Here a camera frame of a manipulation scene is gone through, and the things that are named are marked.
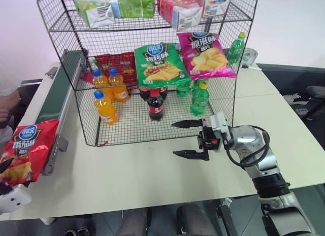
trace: blue bottle cap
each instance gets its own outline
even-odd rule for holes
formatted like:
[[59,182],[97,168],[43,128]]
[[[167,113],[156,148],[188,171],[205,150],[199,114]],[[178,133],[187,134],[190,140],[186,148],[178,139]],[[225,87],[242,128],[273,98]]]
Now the blue bottle cap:
[[96,99],[101,99],[104,97],[104,93],[101,90],[97,90],[93,93]]
[[102,72],[101,72],[101,70],[93,70],[92,71],[92,74],[94,75],[94,76],[96,76],[96,77],[98,77],[98,76],[100,76],[101,74],[102,74]]
[[110,75],[117,76],[117,69],[116,68],[110,68],[109,72],[110,72]]

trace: green soda bottle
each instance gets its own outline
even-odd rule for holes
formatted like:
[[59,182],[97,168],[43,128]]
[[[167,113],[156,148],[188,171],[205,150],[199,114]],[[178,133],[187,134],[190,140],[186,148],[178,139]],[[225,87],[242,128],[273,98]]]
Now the green soda bottle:
[[245,32],[240,32],[239,37],[234,40],[230,50],[227,54],[227,59],[230,64],[234,64],[239,61],[245,47]]
[[197,116],[205,113],[205,107],[209,101],[208,82],[201,81],[199,88],[192,94],[191,112]]
[[176,88],[176,95],[179,97],[185,97],[189,93],[189,87],[191,85],[191,81],[187,81],[181,85],[178,85]]
[[205,81],[205,82],[207,82],[208,79],[198,79],[198,80],[194,80],[194,81],[193,81],[192,91],[195,91],[196,89],[199,88],[199,83],[200,83],[201,81]]

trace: pink chip bag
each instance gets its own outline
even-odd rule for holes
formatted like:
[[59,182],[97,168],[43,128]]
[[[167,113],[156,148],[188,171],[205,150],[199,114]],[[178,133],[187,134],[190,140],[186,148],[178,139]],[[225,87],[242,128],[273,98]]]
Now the pink chip bag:
[[219,35],[208,32],[177,33],[183,62],[192,80],[201,78],[235,78],[236,72],[228,62]]

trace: green conveyor belt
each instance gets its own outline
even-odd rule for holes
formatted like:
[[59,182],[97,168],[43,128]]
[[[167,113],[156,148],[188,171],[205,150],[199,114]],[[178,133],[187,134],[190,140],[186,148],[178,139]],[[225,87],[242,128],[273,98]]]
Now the green conveyor belt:
[[[75,74],[75,71],[80,64],[81,57],[81,51],[69,51],[65,54],[63,65],[66,67],[69,76],[73,76]],[[44,101],[42,109],[37,117],[36,123],[51,119],[58,119],[60,117],[69,87],[70,82],[64,72],[63,67],[60,66]]]

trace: red bottle cap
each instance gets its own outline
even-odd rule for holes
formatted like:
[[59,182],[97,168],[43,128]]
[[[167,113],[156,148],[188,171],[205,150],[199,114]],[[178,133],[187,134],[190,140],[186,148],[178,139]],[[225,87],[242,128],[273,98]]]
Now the red bottle cap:
[[150,95],[151,96],[159,96],[160,89],[151,89],[150,90]]

